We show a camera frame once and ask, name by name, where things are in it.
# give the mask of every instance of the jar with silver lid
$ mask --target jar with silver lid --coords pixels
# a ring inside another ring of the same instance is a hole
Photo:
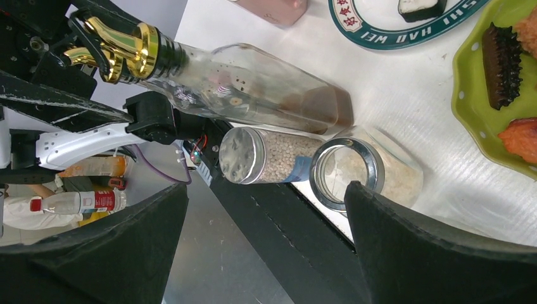
[[[322,141],[250,127],[233,128],[220,145],[220,168],[236,184],[307,181]]]
[[[345,212],[343,199],[351,181],[410,208],[421,192],[423,171],[379,130],[352,127],[317,150],[310,170],[310,185],[317,199],[339,212]]]

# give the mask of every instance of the pink container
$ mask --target pink container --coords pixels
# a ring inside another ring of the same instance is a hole
[[[308,8],[308,0],[230,0],[266,21],[293,25]]]

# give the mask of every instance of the table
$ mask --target table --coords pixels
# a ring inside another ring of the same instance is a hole
[[[420,46],[379,52],[340,34],[327,0],[310,0],[289,29],[226,0],[193,0],[175,40],[207,50],[250,43],[341,86],[351,94],[356,124],[385,131],[422,165],[424,188],[414,210],[497,239],[537,245],[534,181],[487,160],[451,113],[452,59],[477,18]],[[352,241],[344,215],[323,207],[308,182],[294,186]]]

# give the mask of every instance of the plate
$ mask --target plate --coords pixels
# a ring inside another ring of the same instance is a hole
[[[330,14],[339,31],[368,49],[403,49],[429,41],[468,19],[489,0],[448,0],[444,15],[407,23],[398,12],[398,0],[329,0]]]
[[[489,105],[483,67],[481,38],[491,22],[509,27],[528,16],[537,0],[492,0],[476,27],[453,59],[453,114],[490,160],[537,180],[537,165],[507,152],[498,134],[513,119],[537,117],[537,60],[522,55],[521,96],[508,107],[496,111]]]

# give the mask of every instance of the red label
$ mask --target red label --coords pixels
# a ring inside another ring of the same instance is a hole
[[[99,212],[112,211],[116,205],[113,191],[95,191],[95,209]]]

